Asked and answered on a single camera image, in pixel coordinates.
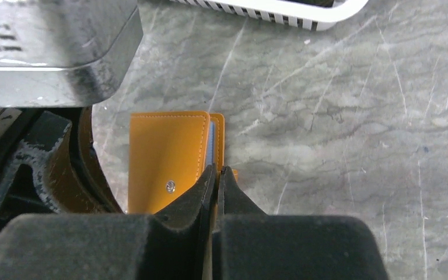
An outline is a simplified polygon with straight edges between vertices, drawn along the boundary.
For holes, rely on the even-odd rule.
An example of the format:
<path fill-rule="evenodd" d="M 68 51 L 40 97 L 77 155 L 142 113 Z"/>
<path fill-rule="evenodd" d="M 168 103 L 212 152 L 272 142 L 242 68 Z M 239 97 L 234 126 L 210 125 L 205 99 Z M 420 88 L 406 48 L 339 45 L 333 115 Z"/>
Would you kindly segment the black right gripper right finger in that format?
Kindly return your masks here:
<path fill-rule="evenodd" d="M 269 215 L 219 175 L 214 279 L 387 279 L 367 224 L 343 215 Z"/>

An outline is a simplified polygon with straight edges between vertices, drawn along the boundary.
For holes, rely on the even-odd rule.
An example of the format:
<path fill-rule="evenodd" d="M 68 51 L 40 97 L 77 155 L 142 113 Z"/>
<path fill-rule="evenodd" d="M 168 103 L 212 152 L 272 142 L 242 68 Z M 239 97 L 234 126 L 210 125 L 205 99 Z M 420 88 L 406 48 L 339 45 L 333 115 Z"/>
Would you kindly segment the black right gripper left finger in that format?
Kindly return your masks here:
<path fill-rule="evenodd" d="M 216 167 L 155 214 L 21 215 L 0 232 L 0 279 L 211 279 Z"/>

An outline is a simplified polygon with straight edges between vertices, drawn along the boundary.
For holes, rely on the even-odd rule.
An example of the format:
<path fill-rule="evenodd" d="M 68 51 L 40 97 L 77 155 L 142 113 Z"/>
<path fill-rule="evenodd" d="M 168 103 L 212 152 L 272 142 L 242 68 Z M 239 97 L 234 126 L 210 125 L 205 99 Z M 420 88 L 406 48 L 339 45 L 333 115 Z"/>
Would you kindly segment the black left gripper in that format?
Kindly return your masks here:
<path fill-rule="evenodd" d="M 15 148 L 13 183 L 1 186 Z M 0 108 L 0 210 L 6 195 L 13 215 L 122 211 L 93 145 L 91 107 Z"/>

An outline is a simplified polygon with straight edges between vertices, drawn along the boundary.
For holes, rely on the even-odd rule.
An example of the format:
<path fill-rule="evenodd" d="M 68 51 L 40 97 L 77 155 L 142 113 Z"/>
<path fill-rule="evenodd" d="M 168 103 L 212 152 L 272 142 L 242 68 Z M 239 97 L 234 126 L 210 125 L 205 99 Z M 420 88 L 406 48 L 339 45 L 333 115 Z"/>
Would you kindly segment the orange leather card holder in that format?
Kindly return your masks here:
<path fill-rule="evenodd" d="M 221 113 L 133 113 L 129 128 L 128 214 L 155 214 L 187 192 L 207 166 L 224 168 Z"/>

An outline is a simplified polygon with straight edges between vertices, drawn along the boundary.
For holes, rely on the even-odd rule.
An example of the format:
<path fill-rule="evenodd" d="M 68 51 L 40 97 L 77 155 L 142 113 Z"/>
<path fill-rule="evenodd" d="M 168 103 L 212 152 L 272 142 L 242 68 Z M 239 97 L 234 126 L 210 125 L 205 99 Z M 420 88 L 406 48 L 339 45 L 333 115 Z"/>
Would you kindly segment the white plastic basket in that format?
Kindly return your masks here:
<path fill-rule="evenodd" d="M 368 0 L 347 1 L 277 1 L 277 0 L 179 0 L 181 4 L 199 6 L 245 16 L 257 20 L 307 29 L 325 31 L 359 13 Z"/>

